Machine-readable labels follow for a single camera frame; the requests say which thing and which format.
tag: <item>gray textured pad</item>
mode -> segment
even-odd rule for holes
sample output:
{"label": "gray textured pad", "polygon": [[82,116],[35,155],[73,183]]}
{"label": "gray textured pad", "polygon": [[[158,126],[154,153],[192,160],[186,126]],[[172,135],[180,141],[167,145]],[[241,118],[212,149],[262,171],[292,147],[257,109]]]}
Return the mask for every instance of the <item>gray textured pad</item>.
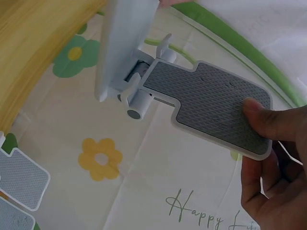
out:
{"label": "gray textured pad", "polygon": [[143,85],[180,101],[177,122],[258,155],[268,151],[270,141],[242,113],[246,97],[271,107],[264,89],[202,62],[195,72],[158,62]]}
{"label": "gray textured pad", "polygon": [[8,157],[0,149],[0,189],[29,210],[36,210],[49,183],[49,174],[19,149]]}
{"label": "gray textured pad", "polygon": [[35,220],[0,197],[1,230],[33,230]]}

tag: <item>plastic part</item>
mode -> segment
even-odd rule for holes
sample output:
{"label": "plastic part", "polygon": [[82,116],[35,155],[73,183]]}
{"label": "plastic part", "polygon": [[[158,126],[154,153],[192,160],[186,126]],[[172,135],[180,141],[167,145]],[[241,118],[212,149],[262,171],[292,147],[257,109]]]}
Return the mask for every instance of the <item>plastic part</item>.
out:
{"label": "plastic part", "polygon": [[175,106],[176,127],[256,160],[270,154],[272,141],[260,137],[242,112],[246,97],[272,107],[270,95],[254,83],[205,62],[190,70],[157,59],[140,85]]}
{"label": "plastic part", "polygon": [[39,208],[50,181],[49,173],[18,148],[0,149],[0,191],[30,211]]}
{"label": "plastic part", "polygon": [[120,95],[121,102],[126,108],[130,107],[130,101],[133,99],[138,90],[140,80],[141,76],[139,73],[133,74],[130,81],[128,82],[127,89]]}
{"label": "plastic part", "polygon": [[170,63],[174,63],[177,55],[174,50],[168,48],[170,40],[172,38],[172,34],[168,34],[158,45],[156,51],[156,58],[168,61]]}
{"label": "plastic part", "polygon": [[0,197],[1,230],[33,230],[34,217]]}
{"label": "plastic part", "polygon": [[138,90],[130,103],[128,115],[133,119],[143,119],[153,99],[146,91]]}
{"label": "plastic part", "polygon": [[159,0],[108,2],[97,64],[95,96],[99,101],[116,98],[126,88],[123,80],[139,60],[153,58],[139,49],[154,20]]}

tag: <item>fingernail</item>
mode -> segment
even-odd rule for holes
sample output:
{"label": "fingernail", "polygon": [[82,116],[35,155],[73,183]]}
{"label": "fingernail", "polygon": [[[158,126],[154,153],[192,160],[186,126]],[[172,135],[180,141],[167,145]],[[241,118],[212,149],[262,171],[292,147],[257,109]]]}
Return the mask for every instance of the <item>fingernail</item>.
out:
{"label": "fingernail", "polygon": [[253,98],[246,98],[243,102],[243,106],[245,109],[248,109],[253,112],[257,112],[263,109],[263,106]]}

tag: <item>wooden surface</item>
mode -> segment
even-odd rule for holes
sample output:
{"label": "wooden surface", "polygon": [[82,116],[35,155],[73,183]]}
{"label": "wooden surface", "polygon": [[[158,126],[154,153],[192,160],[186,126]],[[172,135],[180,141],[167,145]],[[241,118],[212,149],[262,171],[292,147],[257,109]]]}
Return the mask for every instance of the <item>wooden surface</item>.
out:
{"label": "wooden surface", "polygon": [[105,0],[0,0],[0,130],[7,133],[29,92]]}

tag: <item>phone holder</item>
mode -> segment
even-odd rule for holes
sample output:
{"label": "phone holder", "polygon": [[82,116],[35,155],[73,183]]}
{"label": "phone holder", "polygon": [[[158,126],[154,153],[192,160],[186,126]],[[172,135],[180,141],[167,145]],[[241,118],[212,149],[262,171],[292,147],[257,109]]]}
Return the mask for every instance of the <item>phone holder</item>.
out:
{"label": "phone holder", "polygon": [[141,51],[159,0],[108,3],[101,36],[95,96],[120,100],[133,119],[143,119],[153,99],[173,106],[174,126],[255,160],[271,152],[272,141],[259,136],[242,113],[252,97],[270,109],[262,87],[204,61],[193,69],[175,65],[168,34],[156,58]]}

